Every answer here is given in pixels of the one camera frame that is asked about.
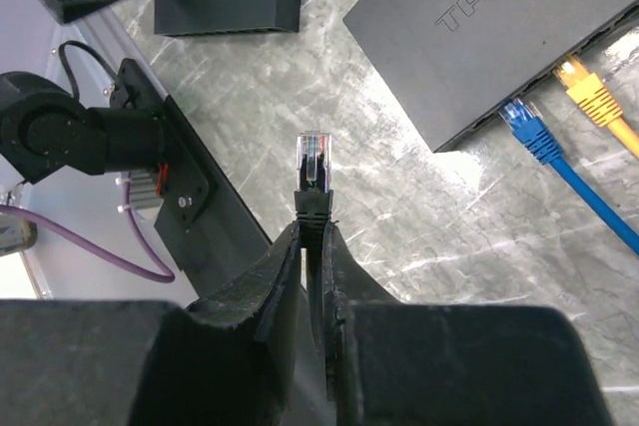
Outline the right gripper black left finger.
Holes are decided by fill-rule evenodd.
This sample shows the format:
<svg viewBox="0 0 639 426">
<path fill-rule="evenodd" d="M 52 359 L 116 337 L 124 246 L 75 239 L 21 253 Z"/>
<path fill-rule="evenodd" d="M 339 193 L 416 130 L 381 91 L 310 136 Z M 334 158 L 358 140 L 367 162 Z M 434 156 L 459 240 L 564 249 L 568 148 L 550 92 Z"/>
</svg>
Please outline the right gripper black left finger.
<svg viewBox="0 0 639 426">
<path fill-rule="evenodd" d="M 5 425 L 276 425 L 295 369 L 301 228 L 188 307 L 5 300 Z"/>
</svg>

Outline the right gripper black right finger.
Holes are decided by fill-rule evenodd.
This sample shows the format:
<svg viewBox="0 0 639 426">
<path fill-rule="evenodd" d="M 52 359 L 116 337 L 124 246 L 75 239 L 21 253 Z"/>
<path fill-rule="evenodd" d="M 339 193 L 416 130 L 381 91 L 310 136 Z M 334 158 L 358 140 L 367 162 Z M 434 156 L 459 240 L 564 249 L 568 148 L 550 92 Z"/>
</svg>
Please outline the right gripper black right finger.
<svg viewBox="0 0 639 426">
<path fill-rule="evenodd" d="M 576 329 L 539 305 L 411 304 L 323 235 L 321 313 L 340 425 L 608 425 Z"/>
</svg>

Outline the black network switch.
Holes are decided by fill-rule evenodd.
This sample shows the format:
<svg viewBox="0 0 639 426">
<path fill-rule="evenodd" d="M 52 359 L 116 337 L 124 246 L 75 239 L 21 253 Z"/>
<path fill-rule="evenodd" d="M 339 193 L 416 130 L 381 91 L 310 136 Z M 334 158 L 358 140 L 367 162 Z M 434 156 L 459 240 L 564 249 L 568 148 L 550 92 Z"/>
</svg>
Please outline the black network switch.
<svg viewBox="0 0 639 426">
<path fill-rule="evenodd" d="M 358 0 L 344 24 L 434 152 L 637 11 L 638 0 Z"/>
</svg>

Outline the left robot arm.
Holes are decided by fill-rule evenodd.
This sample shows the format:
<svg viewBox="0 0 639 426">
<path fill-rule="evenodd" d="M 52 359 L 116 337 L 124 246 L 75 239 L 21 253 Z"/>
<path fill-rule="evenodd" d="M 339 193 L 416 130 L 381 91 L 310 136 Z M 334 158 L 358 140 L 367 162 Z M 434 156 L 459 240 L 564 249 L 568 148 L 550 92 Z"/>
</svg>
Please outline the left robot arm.
<svg viewBox="0 0 639 426">
<path fill-rule="evenodd" d="M 90 16 L 121 0 L 40 0 L 60 25 Z M 71 89 L 33 73 L 1 76 L 1 155 L 25 182 L 36 184 L 63 167 L 89 176 L 155 169 L 166 136 L 149 110 L 86 108 L 66 50 L 58 55 Z"/>
</svg>

